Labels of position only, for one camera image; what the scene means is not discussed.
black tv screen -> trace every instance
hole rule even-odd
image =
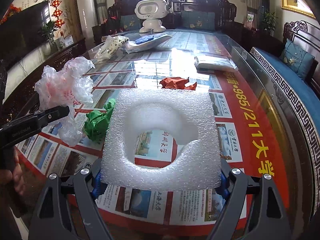
[[[49,2],[43,1],[9,17],[0,25],[0,59],[6,70],[46,42],[39,31],[50,20]]]

human hand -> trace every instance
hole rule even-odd
[[[19,164],[19,157],[17,152],[14,154],[15,168],[13,172],[9,170],[0,170],[0,184],[5,185],[8,184],[12,179],[14,183],[14,189],[19,195],[23,195],[25,190],[25,183],[22,177],[22,169]]]

table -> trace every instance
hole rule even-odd
[[[311,159],[299,123],[277,84],[260,65],[228,36],[192,30],[168,30],[173,38],[141,53],[119,50],[110,60],[95,62],[87,74],[94,81],[92,104],[75,105],[76,122],[83,127],[86,113],[103,111],[109,98],[117,98],[124,88],[159,89],[165,77],[188,78],[197,82],[196,91],[209,92],[221,158],[246,174],[273,176],[287,210],[294,236],[307,225],[315,205]],[[125,34],[130,40],[139,33]],[[83,56],[93,59],[100,46]],[[232,58],[239,72],[196,71],[194,56],[204,54]],[[30,212],[23,216],[28,226],[46,177],[52,172],[73,175],[102,156],[103,142],[86,136],[68,147],[57,136],[59,125],[17,145],[25,172],[24,199]],[[137,138],[135,164],[161,168],[173,162],[182,148],[166,131],[145,131]],[[71,213],[78,234],[84,234],[75,198],[70,196]],[[247,197],[236,236],[250,210]],[[161,235],[192,236],[203,239],[219,216],[224,200],[214,189],[188,192],[159,192],[108,186],[97,200],[100,214],[115,239],[161,239]]]

orange crumpled paper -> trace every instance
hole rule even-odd
[[[189,78],[184,79],[180,77],[164,78],[160,81],[162,88],[174,88],[174,89],[186,89],[186,90],[196,90],[197,82],[188,87],[185,86],[189,82]]]

green crumpled paper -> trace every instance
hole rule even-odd
[[[88,119],[84,123],[84,132],[90,140],[99,141],[101,137],[105,136],[115,104],[116,100],[111,98],[108,103],[103,106],[107,111],[106,113],[93,110],[86,114]]]

